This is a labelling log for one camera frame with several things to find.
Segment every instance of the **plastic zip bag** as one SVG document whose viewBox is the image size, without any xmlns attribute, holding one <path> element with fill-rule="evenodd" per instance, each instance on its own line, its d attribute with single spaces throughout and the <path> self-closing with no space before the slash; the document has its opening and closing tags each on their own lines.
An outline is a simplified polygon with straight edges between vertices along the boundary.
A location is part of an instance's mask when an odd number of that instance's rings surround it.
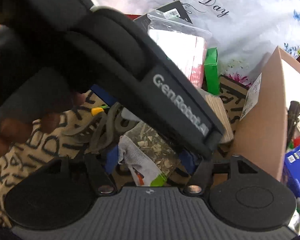
<svg viewBox="0 0 300 240">
<path fill-rule="evenodd" d="M 148 26 L 148 35 L 189 81 L 195 87 L 201 88 L 207 41 L 212 34 L 178 18 L 173 10 L 165 13 L 153 10 L 148 13 L 148 18 L 151 20 Z"/>
</svg>

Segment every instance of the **barcode sticker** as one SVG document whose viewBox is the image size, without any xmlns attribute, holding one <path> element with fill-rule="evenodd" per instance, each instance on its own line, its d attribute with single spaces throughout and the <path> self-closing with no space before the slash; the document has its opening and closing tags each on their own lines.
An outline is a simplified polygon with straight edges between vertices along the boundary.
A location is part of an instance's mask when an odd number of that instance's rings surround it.
<svg viewBox="0 0 300 240">
<path fill-rule="evenodd" d="M 290 155 L 290 156 L 288 157 L 288 161 L 289 161 L 290 163 L 293 163 L 293 162 L 296 161 L 296 159 L 294 158 L 293 155 Z"/>
<path fill-rule="evenodd" d="M 166 19 L 170 19 L 173 16 L 180 17 L 180 14 L 177 9 L 172 9 L 170 11 L 167 11 L 167 12 L 163 13 L 163 15 L 165 16 Z"/>
</svg>

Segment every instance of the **yellow object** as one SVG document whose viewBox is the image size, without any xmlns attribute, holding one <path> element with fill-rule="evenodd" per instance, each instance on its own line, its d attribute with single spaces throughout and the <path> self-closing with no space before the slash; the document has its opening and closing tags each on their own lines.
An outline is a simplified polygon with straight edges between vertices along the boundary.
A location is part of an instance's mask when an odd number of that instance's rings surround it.
<svg viewBox="0 0 300 240">
<path fill-rule="evenodd" d="M 92 116 L 99 114 L 100 112 L 104 112 L 104 109 L 101 107 L 95 107 L 91 109 Z"/>
</svg>

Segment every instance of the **white logo symbol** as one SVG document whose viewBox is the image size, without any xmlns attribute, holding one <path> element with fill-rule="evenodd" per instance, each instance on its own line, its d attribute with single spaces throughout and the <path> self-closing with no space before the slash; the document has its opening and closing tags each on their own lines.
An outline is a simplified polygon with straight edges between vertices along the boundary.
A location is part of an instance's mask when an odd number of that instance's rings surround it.
<svg viewBox="0 0 300 240">
<path fill-rule="evenodd" d="M 154 193 L 154 190 L 153 189 L 146 190 L 146 193 L 148 193 L 150 195 L 150 194 Z"/>
</svg>

